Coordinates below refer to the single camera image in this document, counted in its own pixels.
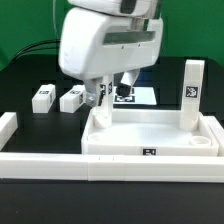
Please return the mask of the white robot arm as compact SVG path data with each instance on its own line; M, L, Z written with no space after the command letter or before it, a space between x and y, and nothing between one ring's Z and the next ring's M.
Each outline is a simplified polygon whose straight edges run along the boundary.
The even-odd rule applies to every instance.
M97 84L107 75L155 64L163 20L158 0L68 0L61 35L59 65L64 74L84 82L86 103L95 107Z

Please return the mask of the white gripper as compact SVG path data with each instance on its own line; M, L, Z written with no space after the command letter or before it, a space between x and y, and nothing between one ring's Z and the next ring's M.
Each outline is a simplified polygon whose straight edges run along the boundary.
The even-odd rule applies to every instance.
M99 104L103 79L98 77L125 71L116 93L128 97L139 76L138 68L157 61L163 20L150 20L146 31L129 30L131 22L128 17L81 8L71 9L65 17L59 65L64 74L85 80L86 104L90 107Z

